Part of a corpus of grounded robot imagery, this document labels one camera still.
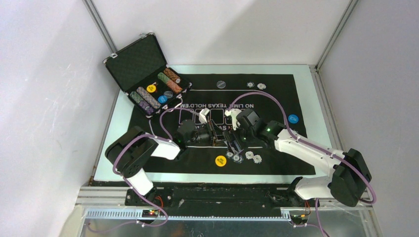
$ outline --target black felt mat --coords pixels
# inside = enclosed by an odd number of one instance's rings
[[[295,81],[292,75],[256,75],[256,74],[199,74],[181,75],[187,77],[192,83],[192,91],[184,96],[184,107],[199,110],[203,104],[212,109],[211,115],[221,127],[227,127],[223,110],[239,95],[251,90],[258,90],[257,84],[263,83],[267,86],[265,92],[273,95],[282,104],[287,116],[294,114],[299,118],[298,123],[291,124],[292,129],[299,134],[306,136],[304,119],[298,101]],[[219,89],[217,81],[226,82],[226,87]],[[247,82],[253,82],[255,87],[248,88]],[[253,106],[253,109],[266,122],[277,120],[283,122],[282,114],[276,104],[269,98],[260,95],[252,95],[241,99],[238,103],[240,109]],[[193,119],[193,115],[186,111],[174,111],[166,113],[163,123],[166,129],[174,134],[183,119]],[[146,131],[150,131],[148,119],[145,118],[138,108],[132,111],[129,127],[139,125]],[[152,119],[153,130],[156,135],[167,137],[159,125],[159,118]],[[180,161],[169,161],[163,158],[150,159],[144,166],[146,172],[163,173],[193,173],[193,174],[247,174],[247,175],[313,175],[314,167],[293,157],[278,151],[268,149],[248,149],[254,154],[262,156],[262,163],[255,164],[253,160],[244,158],[238,164],[227,160],[227,164],[218,167],[215,158],[219,155],[225,156],[226,148],[189,148],[181,156]]]

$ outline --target white table surface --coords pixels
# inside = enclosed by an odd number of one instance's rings
[[[292,74],[304,117],[307,137],[317,143],[331,147],[325,118],[323,117],[320,101],[308,65],[171,65],[170,67],[180,74]],[[126,133],[133,106],[127,96],[120,91],[94,175],[95,181],[122,181],[121,176],[112,172],[112,164],[106,159],[105,150],[120,136]],[[304,175],[304,177],[309,178],[324,175],[318,169],[315,168],[315,170],[316,175]],[[295,177],[301,176],[146,173],[152,182],[183,183],[290,183]]]

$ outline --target orange wire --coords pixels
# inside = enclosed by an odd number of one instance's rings
[[[161,196],[156,196],[155,199],[158,199],[160,201],[160,203],[161,203],[160,208],[163,208],[164,205],[163,205],[162,197]]]
[[[305,204],[307,205],[308,210],[309,210],[309,212],[308,212],[307,215],[310,215],[311,214],[310,204],[308,204],[308,201],[307,200],[305,201]]]

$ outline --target stack of poker chips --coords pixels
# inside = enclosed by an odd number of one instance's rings
[[[154,109],[160,108],[161,104],[154,99],[143,87],[137,88],[137,93],[141,95],[142,98],[144,98],[145,101],[147,101]]]
[[[180,83],[180,77],[178,75],[176,75],[176,73],[174,73],[172,70],[170,70],[169,68],[166,68],[163,73],[170,78],[172,81],[174,81],[175,83],[179,84]]]
[[[131,98],[146,112],[147,115],[151,115],[154,109],[148,104],[137,92],[133,91],[129,94]]]
[[[182,88],[174,83],[170,78],[168,78],[164,73],[159,73],[157,77],[164,82],[172,91],[176,94],[182,91]]]

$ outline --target open case lid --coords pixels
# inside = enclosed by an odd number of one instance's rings
[[[124,92],[167,64],[153,33],[112,54],[103,63]]]

